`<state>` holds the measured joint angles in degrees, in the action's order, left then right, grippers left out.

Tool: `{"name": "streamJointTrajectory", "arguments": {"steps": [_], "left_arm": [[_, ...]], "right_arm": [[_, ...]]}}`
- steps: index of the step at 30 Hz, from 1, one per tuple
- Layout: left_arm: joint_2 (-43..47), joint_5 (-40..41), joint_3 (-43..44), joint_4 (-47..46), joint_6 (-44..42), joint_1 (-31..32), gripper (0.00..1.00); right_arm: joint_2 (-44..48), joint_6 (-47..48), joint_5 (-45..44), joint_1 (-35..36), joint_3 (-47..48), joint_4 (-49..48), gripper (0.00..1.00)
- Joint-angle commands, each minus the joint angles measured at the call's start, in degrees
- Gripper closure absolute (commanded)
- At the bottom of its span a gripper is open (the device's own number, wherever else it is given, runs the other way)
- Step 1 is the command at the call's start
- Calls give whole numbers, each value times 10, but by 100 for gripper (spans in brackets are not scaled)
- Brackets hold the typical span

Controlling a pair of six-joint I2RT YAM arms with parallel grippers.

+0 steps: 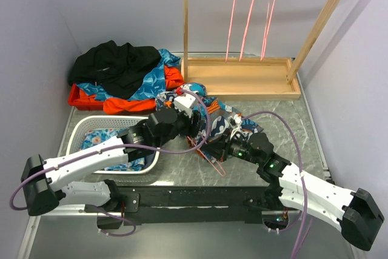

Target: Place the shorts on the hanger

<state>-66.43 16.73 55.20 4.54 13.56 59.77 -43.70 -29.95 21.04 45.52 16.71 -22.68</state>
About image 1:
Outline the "blue orange patterned shorts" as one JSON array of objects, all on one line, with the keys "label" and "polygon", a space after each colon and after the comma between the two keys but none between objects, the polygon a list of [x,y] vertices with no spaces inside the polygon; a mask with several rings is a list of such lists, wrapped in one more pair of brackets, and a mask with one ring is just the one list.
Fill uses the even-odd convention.
[{"label": "blue orange patterned shorts", "polygon": [[[200,83],[189,82],[179,86],[179,88],[197,94],[201,97],[201,100],[206,105],[212,123],[212,131],[209,135],[208,142],[217,138],[226,130],[226,128],[230,127],[228,118],[231,114],[235,113],[239,116],[241,115],[241,112],[236,108],[224,104],[214,96],[208,96],[206,87]],[[177,96],[178,94],[176,89],[157,94],[155,99],[156,109],[160,110],[163,107],[173,106],[173,100]],[[263,128],[256,122],[250,119],[245,119],[242,121],[235,136],[242,137],[247,140],[252,134],[262,131]]]}]

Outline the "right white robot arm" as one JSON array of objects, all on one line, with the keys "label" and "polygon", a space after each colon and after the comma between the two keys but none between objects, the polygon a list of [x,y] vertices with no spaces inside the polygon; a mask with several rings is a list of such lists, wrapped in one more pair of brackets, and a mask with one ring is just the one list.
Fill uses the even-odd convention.
[{"label": "right white robot arm", "polygon": [[274,152],[265,133],[254,133],[245,140],[231,136],[226,130],[217,139],[205,143],[202,149],[218,161],[233,156],[257,165],[257,174],[279,187],[265,195],[270,208],[306,210],[341,232],[351,245],[371,250],[384,216],[368,191],[345,189],[300,171],[296,164]]}]

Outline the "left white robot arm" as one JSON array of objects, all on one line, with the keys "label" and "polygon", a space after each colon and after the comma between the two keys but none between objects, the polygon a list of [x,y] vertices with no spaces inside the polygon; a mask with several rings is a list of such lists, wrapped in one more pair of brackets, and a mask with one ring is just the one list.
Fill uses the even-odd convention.
[{"label": "left white robot arm", "polygon": [[114,211],[122,201],[114,182],[81,183],[79,179],[103,168],[137,159],[149,162],[165,143],[178,135],[195,136],[203,123],[197,111],[188,114],[161,109],[88,149],[46,160],[33,155],[27,159],[21,175],[26,203],[24,210],[35,217],[63,204],[85,203]]}]

